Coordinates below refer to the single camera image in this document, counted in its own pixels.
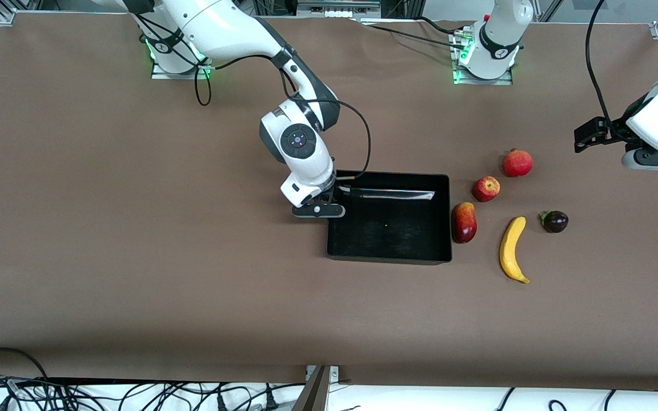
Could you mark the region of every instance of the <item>black baking pan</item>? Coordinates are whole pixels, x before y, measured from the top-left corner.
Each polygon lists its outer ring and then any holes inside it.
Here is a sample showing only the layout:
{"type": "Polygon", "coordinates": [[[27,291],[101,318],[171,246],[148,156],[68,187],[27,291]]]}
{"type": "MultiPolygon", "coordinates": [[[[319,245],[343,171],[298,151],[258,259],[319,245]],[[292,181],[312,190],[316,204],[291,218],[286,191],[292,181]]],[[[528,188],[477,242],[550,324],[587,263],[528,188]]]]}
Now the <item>black baking pan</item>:
{"type": "Polygon", "coordinates": [[[335,193],[347,213],[327,219],[330,258],[424,265],[451,260],[447,175],[366,172],[338,182],[335,193]]]}

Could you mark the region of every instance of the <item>round button panel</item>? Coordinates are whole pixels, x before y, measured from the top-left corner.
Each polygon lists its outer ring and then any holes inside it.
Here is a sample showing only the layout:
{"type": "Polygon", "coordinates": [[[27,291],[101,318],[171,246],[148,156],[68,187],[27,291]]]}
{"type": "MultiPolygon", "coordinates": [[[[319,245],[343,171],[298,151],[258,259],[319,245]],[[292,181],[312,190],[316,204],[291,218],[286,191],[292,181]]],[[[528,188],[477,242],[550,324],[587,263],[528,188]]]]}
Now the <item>round button panel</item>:
{"type": "Polygon", "coordinates": [[[289,157],[308,159],[316,150],[316,133],[306,124],[291,124],[281,135],[281,149],[289,157]]]}

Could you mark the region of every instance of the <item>yellow banana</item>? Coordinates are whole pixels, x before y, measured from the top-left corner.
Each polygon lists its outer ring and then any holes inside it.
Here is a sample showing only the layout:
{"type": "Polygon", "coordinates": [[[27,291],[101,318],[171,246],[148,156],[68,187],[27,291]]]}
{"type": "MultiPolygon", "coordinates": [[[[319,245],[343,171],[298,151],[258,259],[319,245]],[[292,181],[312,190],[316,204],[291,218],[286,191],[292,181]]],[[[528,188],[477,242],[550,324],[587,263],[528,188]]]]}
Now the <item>yellow banana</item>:
{"type": "Polygon", "coordinates": [[[501,248],[499,249],[499,262],[504,273],[510,279],[515,279],[522,284],[528,284],[529,279],[522,274],[522,270],[517,264],[517,240],[524,231],[524,226],[527,224],[527,219],[524,217],[517,217],[510,222],[507,227],[507,232],[504,233],[504,239],[501,240],[501,248]]]}

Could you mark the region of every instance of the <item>apple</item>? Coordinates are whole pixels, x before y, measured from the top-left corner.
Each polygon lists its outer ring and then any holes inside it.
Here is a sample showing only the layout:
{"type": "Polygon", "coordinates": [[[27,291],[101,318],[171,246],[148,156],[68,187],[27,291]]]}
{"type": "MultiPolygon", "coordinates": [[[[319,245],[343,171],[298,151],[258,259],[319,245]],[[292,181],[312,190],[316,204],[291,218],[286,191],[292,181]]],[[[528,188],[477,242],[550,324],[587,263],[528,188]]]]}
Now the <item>apple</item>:
{"type": "Polygon", "coordinates": [[[464,244],[476,236],[476,210],[472,203],[460,203],[454,207],[451,214],[452,226],[454,227],[454,240],[464,244]]]}
{"type": "Polygon", "coordinates": [[[478,180],[474,187],[471,190],[471,193],[474,195],[478,201],[485,203],[487,201],[493,200],[496,195],[499,194],[499,185],[498,180],[494,179],[490,175],[487,175],[483,179],[478,180]]]}
{"type": "Polygon", "coordinates": [[[524,150],[513,148],[504,157],[504,174],[509,177],[522,177],[532,171],[532,156],[524,150]]]}

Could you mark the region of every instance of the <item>brown table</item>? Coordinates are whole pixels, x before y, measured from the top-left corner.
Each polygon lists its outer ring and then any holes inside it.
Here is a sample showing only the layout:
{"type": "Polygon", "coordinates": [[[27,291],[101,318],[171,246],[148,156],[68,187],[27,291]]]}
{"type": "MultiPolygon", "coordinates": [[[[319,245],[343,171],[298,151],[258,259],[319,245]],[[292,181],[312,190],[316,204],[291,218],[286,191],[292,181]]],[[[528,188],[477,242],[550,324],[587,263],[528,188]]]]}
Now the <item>brown table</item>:
{"type": "MultiPolygon", "coordinates": [[[[622,145],[573,153],[600,114],[584,26],[530,26],[515,85],[492,87],[454,86],[445,47],[272,24],[365,114],[372,171],[447,174],[460,202],[507,149],[535,170],[500,179],[449,264],[332,261],[326,222],[291,216],[288,171],[258,139],[284,99],[268,62],[215,73],[203,108],[191,82],[149,79],[130,17],[19,15],[0,28],[0,345],[55,376],[300,380],[322,362],[365,384],[658,388],[658,172],[624,169],[622,145]],[[572,220],[555,236],[535,223],[551,208],[572,220]],[[497,260],[519,215],[527,286],[497,260]]],[[[619,114],[658,79],[658,42],[643,25],[594,35],[619,114]]],[[[324,139],[361,166],[349,110],[324,139]]],[[[0,356],[0,371],[32,370],[0,356]]]]}

